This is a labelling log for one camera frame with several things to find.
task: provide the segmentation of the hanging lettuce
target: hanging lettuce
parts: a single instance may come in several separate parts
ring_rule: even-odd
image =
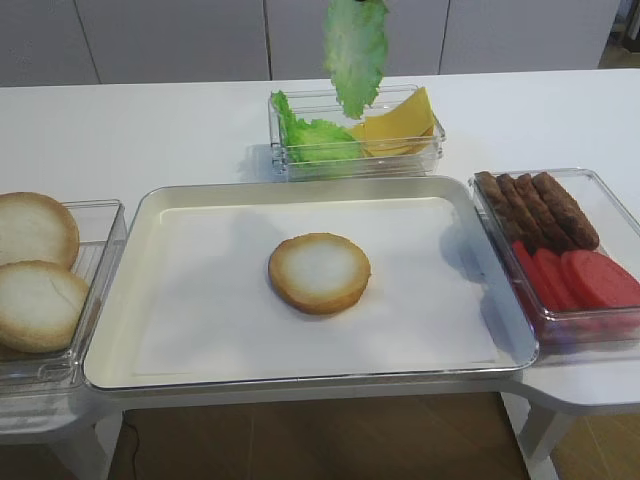
[[[280,128],[289,157],[294,162],[323,162],[351,160],[362,156],[360,144],[347,130],[328,120],[316,119],[311,123],[296,118],[284,92],[271,97],[280,114]]]
[[[324,67],[344,114],[358,119],[378,95],[387,58],[383,0],[331,0],[325,21]]]

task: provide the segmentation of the wooden floor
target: wooden floor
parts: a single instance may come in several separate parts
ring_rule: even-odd
[[[110,480],[528,478],[495,394],[140,410],[126,420]],[[581,419],[553,457],[562,480],[638,480],[640,415]],[[74,478],[45,446],[2,446],[0,465],[2,479]]]

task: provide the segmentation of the black cable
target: black cable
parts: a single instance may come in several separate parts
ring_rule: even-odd
[[[127,420],[127,412],[124,412],[122,415],[122,424],[133,430],[136,434],[136,448],[133,450],[133,455],[131,455],[131,465],[133,467],[133,480],[138,480],[136,458],[138,456],[138,450],[140,450],[140,432],[138,432],[138,428],[134,424]]]

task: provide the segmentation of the red tomato slice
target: red tomato slice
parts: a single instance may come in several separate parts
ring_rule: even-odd
[[[538,298],[540,299],[542,304],[547,307],[548,310],[558,311],[558,303],[549,291],[547,283],[545,282],[542,275],[540,275],[538,268],[529,255],[529,252],[527,252],[524,244],[520,240],[518,240],[517,242],[514,242],[512,244],[512,248],[514,253],[516,254],[516,257],[518,257],[518,260],[520,261],[520,265],[522,265],[522,268],[524,269],[524,273],[526,273],[527,277],[529,278],[529,282],[531,282],[531,285],[538,294]]]
[[[567,252],[563,254],[561,268],[590,307],[640,305],[640,283],[605,255],[589,250]]]
[[[565,284],[560,268],[560,257],[551,250],[539,248],[533,256],[533,263],[538,267],[540,275],[549,286],[551,295],[555,298],[560,311],[579,310],[583,306],[582,302]]]

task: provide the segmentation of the clear plastic container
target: clear plastic container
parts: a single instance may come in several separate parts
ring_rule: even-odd
[[[576,199],[597,230],[600,236],[598,251],[612,258],[636,279],[640,279],[640,225],[600,177],[583,169],[546,171]],[[500,173],[509,173],[515,178],[527,172],[499,172],[494,175]],[[640,339],[640,305],[562,313],[548,310],[525,275],[493,209],[478,188],[475,177],[470,180],[470,184],[474,190],[474,203],[480,219],[541,344],[566,345]]]
[[[388,113],[390,110],[409,98],[418,89],[415,85],[382,87],[371,107],[365,108],[366,116]],[[335,90],[308,92],[285,92],[291,109],[298,118],[307,121],[314,119],[329,120],[346,128],[353,127],[362,120],[353,120],[342,112],[342,106],[336,100]],[[353,159],[325,160],[317,162],[294,162],[296,150],[332,151],[343,149],[345,143],[300,145],[287,147],[278,111],[269,99],[269,130],[271,134],[271,152],[273,166],[278,174],[285,175],[289,181],[325,180],[343,177],[376,177],[376,176],[424,176],[433,173],[438,160],[442,157],[442,143],[445,132],[436,118],[432,136],[397,138],[376,142],[358,142],[363,151],[362,156]],[[410,153],[390,156],[369,157],[364,153],[368,147],[407,148]]]
[[[0,346],[1,387],[61,382],[73,376],[122,255],[126,225],[120,202],[73,202],[65,206],[76,220],[80,233],[80,250],[71,271],[89,285],[78,326],[69,346],[57,352],[22,353]]]

